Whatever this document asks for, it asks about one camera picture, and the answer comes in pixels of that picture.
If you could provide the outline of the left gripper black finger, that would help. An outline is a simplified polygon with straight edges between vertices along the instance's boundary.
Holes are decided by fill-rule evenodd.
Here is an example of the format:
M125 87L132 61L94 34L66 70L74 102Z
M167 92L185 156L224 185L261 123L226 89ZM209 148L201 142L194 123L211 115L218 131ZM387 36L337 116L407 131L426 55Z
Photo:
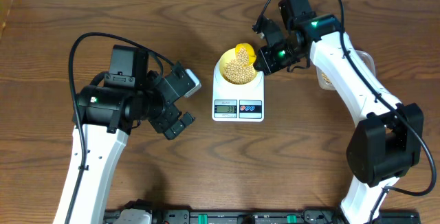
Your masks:
M170 128L166 129L163 134L167 140L173 140L175 139L184 129L186 128L186 125L181 121L178 120L176 123L174 123Z
M189 126L195 121L195 117L193 117L189 112L185 112L180 121L184 126Z

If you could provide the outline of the yellow measuring scoop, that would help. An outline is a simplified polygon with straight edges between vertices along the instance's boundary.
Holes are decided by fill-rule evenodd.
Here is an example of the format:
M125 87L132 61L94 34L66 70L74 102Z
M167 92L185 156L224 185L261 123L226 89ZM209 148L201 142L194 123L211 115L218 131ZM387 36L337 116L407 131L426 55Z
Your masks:
M249 43L239 43L236 45L235 56L242 65L253 65L256 61L255 51Z

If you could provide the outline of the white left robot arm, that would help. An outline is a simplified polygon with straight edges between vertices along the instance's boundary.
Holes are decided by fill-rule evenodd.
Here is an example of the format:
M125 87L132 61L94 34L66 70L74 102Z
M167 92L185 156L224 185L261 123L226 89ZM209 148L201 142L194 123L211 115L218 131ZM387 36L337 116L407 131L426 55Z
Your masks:
M55 223L102 223L118 160L136 121L148 121L166 139L194 122L175 101L200 87L194 73L175 63L163 76L148 69L154 54L114 45L107 72L77 95L80 122L72 137L69 170Z

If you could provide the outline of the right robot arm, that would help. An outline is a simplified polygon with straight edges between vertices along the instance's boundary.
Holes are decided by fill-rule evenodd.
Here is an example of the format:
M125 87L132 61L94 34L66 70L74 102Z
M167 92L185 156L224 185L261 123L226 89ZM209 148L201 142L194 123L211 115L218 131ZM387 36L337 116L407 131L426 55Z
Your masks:
M289 35L259 15L252 29L267 44L258 51L254 68L268 76L293 71L306 58L331 81L355 125L346 149L353 179L340 204L342 219L376 221L390 188L419 163L423 112L416 104L402 104L379 82L353 49L340 19L318 16L308 0L282 0L278 8Z

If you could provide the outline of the soybeans in bowl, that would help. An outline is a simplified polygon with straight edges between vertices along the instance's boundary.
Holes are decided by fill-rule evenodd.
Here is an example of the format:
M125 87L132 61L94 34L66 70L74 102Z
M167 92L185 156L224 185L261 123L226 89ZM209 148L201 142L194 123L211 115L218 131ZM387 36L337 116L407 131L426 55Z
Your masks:
M232 84L243 85L254 79L256 71L253 66L242 65L237 59L228 62L223 69L223 76Z

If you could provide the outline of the yellow plastic bowl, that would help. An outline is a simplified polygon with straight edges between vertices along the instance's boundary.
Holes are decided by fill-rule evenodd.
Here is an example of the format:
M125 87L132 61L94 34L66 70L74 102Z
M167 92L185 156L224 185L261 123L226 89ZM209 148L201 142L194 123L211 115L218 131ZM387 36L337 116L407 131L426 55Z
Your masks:
M229 83L244 85L257 76L257 70L253 66L255 61L256 54L253 47L239 44L222 55L219 60L219 71Z

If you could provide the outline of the white digital kitchen scale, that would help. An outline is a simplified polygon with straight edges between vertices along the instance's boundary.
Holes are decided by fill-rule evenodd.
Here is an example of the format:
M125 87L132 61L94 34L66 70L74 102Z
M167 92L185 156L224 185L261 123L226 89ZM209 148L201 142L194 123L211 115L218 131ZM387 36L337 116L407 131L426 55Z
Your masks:
M218 122L262 122L265 117L264 75L257 72L246 84L232 84L223 77L223 69L234 57L231 49L215 65L212 119Z

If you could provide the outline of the soybeans in container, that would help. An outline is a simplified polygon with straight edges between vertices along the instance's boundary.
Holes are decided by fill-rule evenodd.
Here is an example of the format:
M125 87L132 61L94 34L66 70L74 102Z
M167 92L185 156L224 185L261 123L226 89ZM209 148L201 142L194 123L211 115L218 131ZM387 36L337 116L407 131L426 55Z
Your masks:
M324 72L321 73L321 76L322 76L322 79L323 79L327 84L331 84L330 79L327 77L327 75L326 75Z

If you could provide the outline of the clear plastic container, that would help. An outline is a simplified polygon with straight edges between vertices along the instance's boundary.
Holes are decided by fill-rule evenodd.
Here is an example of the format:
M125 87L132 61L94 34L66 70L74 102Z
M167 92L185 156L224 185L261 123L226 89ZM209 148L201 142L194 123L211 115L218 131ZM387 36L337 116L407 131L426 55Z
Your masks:
M357 50L356 52L357 52L358 56L362 59L364 64L371 71L371 73L374 76L376 76L375 63L374 63L374 60L371 57L371 55L368 54L367 52L362 51L362 50ZM332 85L330 79L327 77L327 75L319 67L316 68L316 74L317 74L318 84L322 89L329 90L329 91L336 90L335 87Z

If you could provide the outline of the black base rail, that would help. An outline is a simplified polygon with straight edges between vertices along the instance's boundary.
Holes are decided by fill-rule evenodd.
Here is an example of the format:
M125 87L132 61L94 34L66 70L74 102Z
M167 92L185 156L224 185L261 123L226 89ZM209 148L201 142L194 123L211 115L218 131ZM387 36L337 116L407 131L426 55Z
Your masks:
M138 199L119 210L104 212L103 223L151 224L281 224L281 223L347 223L339 209L307 208L304 210L194 210L184 205L156 206Z

